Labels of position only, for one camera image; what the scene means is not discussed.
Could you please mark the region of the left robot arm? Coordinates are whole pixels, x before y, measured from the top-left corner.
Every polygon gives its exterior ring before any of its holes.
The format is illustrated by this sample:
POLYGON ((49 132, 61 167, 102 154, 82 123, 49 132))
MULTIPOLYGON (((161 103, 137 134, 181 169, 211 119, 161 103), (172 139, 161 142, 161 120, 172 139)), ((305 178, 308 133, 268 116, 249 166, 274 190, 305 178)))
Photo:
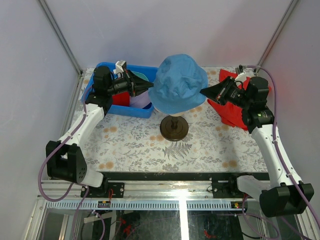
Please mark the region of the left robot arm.
POLYGON ((92 75, 92 84, 81 98, 83 111, 69 130, 57 141, 46 145, 46 170, 49 177, 92 187, 98 197, 105 197, 110 190, 103 174, 90 170, 82 148, 97 124, 107 115, 113 96, 129 93, 137 97, 153 87, 129 69, 113 74, 107 66, 98 66, 92 75))

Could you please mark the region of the red bucket hat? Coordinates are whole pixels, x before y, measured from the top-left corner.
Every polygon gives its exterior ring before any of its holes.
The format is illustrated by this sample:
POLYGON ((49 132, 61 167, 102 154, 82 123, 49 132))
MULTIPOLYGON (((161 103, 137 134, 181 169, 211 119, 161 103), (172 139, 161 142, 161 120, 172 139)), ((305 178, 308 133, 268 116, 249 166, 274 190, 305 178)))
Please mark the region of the red bucket hat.
POLYGON ((119 93, 112 96, 112 104, 116 106, 130 106, 130 94, 128 92, 119 93))

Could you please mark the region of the blue bucket hat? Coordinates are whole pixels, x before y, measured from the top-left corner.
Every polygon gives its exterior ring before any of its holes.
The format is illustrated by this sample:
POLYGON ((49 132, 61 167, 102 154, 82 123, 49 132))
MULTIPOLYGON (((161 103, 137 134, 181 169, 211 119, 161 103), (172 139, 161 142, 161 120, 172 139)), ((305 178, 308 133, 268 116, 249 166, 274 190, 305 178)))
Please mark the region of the blue bucket hat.
POLYGON ((207 87, 207 72, 191 56, 175 54, 158 67, 148 96, 159 112, 174 115, 203 104, 206 97, 201 90, 207 87))

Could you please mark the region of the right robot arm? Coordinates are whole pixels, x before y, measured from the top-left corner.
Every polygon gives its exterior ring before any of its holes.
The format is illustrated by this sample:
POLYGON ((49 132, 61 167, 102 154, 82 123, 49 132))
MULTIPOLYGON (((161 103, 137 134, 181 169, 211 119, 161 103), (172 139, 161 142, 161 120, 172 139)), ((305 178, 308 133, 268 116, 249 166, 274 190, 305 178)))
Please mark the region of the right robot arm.
POLYGON ((242 121, 257 143, 267 167, 269 184, 243 173, 228 184, 229 194, 236 198, 244 193, 249 195, 259 202, 268 218, 302 214, 314 189, 310 183, 303 183, 286 154, 275 116, 267 107, 269 91, 269 83, 262 77, 252 77, 243 89, 228 76, 200 92, 219 105, 231 103, 241 108, 242 121))

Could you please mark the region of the mannequin head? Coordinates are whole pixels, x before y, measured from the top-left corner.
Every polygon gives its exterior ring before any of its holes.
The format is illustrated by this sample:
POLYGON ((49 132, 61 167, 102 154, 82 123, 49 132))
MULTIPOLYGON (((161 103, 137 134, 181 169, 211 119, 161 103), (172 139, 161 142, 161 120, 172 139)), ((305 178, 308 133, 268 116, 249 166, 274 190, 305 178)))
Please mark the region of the mannequin head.
POLYGON ((186 112, 168 114, 159 125, 161 135, 170 142, 183 140, 189 132, 189 124, 184 118, 186 112))

